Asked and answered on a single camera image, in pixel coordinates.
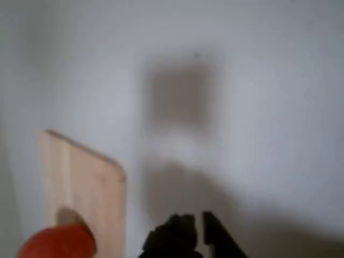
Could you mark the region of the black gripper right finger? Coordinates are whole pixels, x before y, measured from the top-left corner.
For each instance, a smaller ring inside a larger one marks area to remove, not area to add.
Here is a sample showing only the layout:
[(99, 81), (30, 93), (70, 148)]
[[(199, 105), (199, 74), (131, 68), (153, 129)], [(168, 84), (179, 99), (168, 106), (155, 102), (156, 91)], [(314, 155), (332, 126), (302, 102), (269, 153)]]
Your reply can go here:
[(204, 243), (212, 257), (247, 258), (221, 221), (210, 211), (203, 212)]

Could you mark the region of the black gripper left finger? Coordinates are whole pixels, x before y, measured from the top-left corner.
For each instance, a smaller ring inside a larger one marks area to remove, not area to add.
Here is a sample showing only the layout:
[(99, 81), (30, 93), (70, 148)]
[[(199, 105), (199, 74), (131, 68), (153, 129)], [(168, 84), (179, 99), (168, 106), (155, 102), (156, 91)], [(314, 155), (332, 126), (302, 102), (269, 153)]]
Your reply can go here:
[(195, 216), (174, 214), (165, 223), (150, 231), (140, 257), (202, 257), (196, 251)]

